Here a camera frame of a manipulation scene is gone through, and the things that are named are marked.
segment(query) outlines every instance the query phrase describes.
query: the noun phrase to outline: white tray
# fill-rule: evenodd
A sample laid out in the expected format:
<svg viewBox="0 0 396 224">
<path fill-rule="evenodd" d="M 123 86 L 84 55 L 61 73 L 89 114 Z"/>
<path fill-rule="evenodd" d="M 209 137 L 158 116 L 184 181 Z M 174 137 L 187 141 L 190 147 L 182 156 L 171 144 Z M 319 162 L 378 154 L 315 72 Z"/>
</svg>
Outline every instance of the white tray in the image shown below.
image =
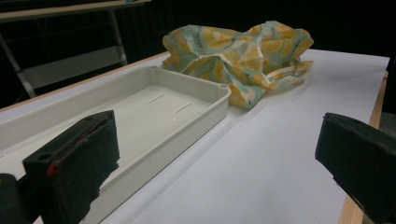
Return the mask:
<svg viewBox="0 0 396 224">
<path fill-rule="evenodd" d="M 21 178 L 21 161 L 28 155 L 78 120 L 114 110 L 120 167 L 102 185 L 84 219 L 98 223 L 227 115 L 227 85 L 158 67 L 129 70 L 2 121 L 0 173 Z"/>
</svg>

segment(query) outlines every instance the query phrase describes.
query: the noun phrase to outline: white table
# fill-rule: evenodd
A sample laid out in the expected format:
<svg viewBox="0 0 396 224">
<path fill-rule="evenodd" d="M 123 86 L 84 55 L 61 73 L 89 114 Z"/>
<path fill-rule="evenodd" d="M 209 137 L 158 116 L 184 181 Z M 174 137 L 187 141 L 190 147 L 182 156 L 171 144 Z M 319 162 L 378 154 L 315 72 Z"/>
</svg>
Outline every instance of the white table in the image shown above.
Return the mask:
<svg viewBox="0 0 396 224">
<path fill-rule="evenodd" d="M 160 65 L 166 57 L 127 66 Z M 230 105 L 224 120 L 103 223 L 333 224 L 343 211 L 350 213 L 343 208 L 345 192 L 315 160 L 322 117 L 332 112 L 366 123 L 372 115 L 379 119 L 382 101 L 374 112 L 375 101 L 389 58 L 309 49 L 302 59 L 314 61 L 303 85 L 268 91 L 249 111 Z M 2 109 L 0 122 L 111 74 Z"/>
</svg>

